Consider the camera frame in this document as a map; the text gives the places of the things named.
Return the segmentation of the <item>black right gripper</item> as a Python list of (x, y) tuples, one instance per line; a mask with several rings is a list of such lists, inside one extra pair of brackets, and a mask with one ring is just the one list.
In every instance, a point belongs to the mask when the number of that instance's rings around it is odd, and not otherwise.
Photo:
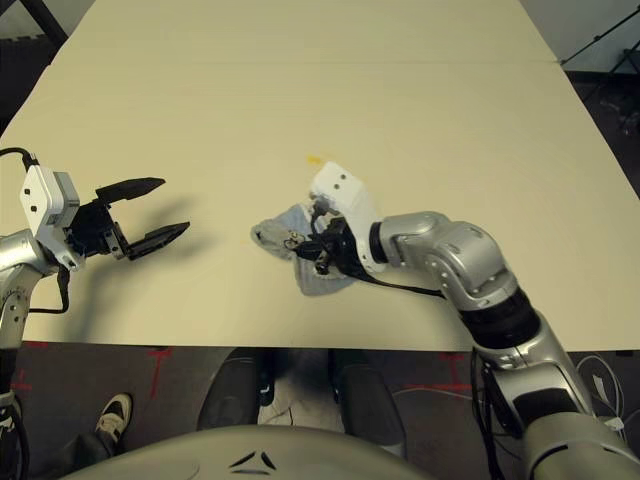
[(341, 274), (360, 277), (360, 263), (354, 236), (343, 217), (332, 218), (318, 234), (309, 239), (300, 232), (290, 232), (286, 248), (297, 256), (317, 256), (314, 268), (318, 275), (328, 276), (335, 267)]

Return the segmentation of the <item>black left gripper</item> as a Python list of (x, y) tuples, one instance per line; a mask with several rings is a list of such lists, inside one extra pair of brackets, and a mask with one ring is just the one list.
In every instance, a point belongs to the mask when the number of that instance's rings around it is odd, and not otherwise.
[(162, 178), (144, 177), (98, 188), (97, 198), (82, 205), (66, 229), (67, 242), (84, 258), (111, 255), (116, 259), (128, 258), (131, 261), (166, 247), (190, 227), (189, 222), (161, 227), (129, 244), (120, 225), (109, 212), (112, 203), (147, 195), (164, 183)]

